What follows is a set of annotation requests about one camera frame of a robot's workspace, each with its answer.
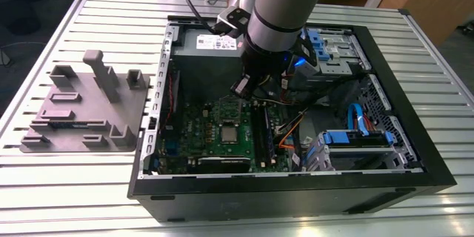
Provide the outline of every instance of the motherboard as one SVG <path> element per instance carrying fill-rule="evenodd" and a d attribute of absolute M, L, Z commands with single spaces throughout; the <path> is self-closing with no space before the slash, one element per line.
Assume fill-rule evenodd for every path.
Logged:
<path fill-rule="evenodd" d="M 161 174 L 289 171 L 289 155 L 273 143 L 281 110 L 268 102 L 228 95 L 201 105 L 186 103 L 178 139 L 159 143 Z"/>

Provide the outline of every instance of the slotted aluminum table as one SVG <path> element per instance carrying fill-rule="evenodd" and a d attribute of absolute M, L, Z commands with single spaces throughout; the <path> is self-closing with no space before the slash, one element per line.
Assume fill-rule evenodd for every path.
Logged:
<path fill-rule="evenodd" d="M 204 16 L 217 16 L 226 6 L 193 1 Z M 53 67 L 70 64 L 77 72 L 91 72 L 82 63 L 83 52 L 101 49 L 117 73 L 141 69 L 155 75 L 169 15 L 191 15 L 185 0 L 74 1 L 0 120 L 0 234 L 474 234 L 473 95 L 412 17 L 397 10 L 317 6 L 310 21 L 369 27 L 459 182 L 439 194 L 413 198 L 376 214 L 161 224 L 126 197 L 134 153 L 23 154 L 21 139 L 47 96 Z"/>

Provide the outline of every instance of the open computer tower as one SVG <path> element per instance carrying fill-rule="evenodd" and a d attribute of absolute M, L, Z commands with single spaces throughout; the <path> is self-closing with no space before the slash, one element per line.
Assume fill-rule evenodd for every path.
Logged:
<path fill-rule="evenodd" d="M 129 192 L 158 221 L 372 213 L 456 185 L 366 27 L 308 24 L 318 74 L 290 58 L 245 101 L 242 39 L 169 20 Z M 301 115 L 298 91 L 321 88 Z"/>

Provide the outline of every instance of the green motherboard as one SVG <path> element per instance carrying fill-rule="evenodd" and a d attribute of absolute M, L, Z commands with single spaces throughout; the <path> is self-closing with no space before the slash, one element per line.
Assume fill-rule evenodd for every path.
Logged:
<path fill-rule="evenodd" d="M 253 105 L 266 105 L 269 127 L 282 122 L 277 105 L 248 102 L 226 96 L 204 105 L 186 104 L 183 125 L 178 140 L 163 139 L 161 143 L 161 173 L 187 174 L 196 158 L 249 158 L 250 173 L 288 172 L 289 154 L 278 151 L 273 163 L 265 165 L 256 160 Z"/>

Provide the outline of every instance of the blue led light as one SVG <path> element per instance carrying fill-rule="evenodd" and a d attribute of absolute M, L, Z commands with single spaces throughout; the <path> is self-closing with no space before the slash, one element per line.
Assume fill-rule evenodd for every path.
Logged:
<path fill-rule="evenodd" d="M 300 65 L 304 65 L 305 61 L 306 60 L 304 58 L 300 58 L 300 60 L 296 63 L 296 67 L 298 67 Z"/>

